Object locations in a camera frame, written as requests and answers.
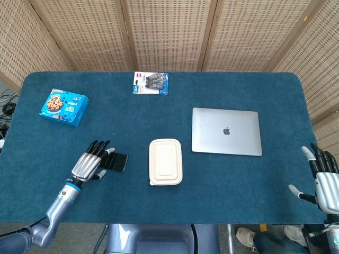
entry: person's foot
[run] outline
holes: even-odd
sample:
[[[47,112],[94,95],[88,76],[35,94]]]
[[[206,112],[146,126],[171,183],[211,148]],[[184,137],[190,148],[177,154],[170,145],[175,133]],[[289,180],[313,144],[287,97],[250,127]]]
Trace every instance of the person's foot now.
[[[305,238],[301,232],[301,228],[296,226],[284,226],[284,232],[288,239],[299,242],[302,246],[307,247]]]
[[[249,248],[254,248],[253,238],[255,233],[246,228],[238,228],[236,237],[242,245]]]

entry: laptop lid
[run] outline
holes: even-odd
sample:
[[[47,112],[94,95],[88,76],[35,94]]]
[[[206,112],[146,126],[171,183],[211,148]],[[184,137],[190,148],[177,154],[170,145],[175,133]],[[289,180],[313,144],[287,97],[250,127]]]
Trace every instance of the laptop lid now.
[[[194,107],[192,151],[261,156],[258,113]]]

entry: container lid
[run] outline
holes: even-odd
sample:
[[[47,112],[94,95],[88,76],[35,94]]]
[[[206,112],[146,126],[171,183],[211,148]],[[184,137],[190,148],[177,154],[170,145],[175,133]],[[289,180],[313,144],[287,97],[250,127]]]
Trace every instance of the container lid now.
[[[156,139],[149,144],[149,184],[175,185],[182,180],[181,145],[176,139]]]

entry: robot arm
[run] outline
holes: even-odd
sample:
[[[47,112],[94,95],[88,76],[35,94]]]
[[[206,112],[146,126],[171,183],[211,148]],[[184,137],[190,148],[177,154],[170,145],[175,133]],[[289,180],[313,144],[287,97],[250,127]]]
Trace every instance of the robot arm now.
[[[114,148],[105,150],[108,144],[109,141],[98,142],[95,140],[81,155],[72,169],[72,179],[66,180],[64,187],[46,212],[49,226],[42,223],[26,226],[19,233],[0,240],[0,253],[22,254],[26,253],[32,244],[44,248],[53,241],[60,221],[80,194],[82,183],[99,180],[105,175],[106,170],[97,175],[95,175],[95,171],[101,160],[114,152]]]
[[[298,198],[318,204],[320,210],[327,214],[325,228],[312,232],[309,237],[326,233],[332,253],[339,254],[339,169],[334,156],[311,143],[315,156],[307,148],[301,150],[307,157],[316,185],[316,196],[304,194],[293,185],[290,190]]]

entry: table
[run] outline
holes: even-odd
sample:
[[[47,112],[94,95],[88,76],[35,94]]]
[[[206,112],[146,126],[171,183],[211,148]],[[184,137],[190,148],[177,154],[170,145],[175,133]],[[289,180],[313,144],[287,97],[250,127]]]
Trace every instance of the table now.
[[[325,215],[288,189],[292,183],[314,193],[300,147],[315,136],[294,74],[171,72],[168,95],[132,94],[132,82],[132,72],[37,72],[25,79],[0,155],[0,221],[43,217],[98,139],[129,155],[126,170],[84,184],[65,222],[322,223]],[[39,115],[52,88],[89,98],[78,127]],[[192,152],[193,107],[257,111],[263,155]],[[149,185],[149,144],[162,138],[182,146],[176,186]]]

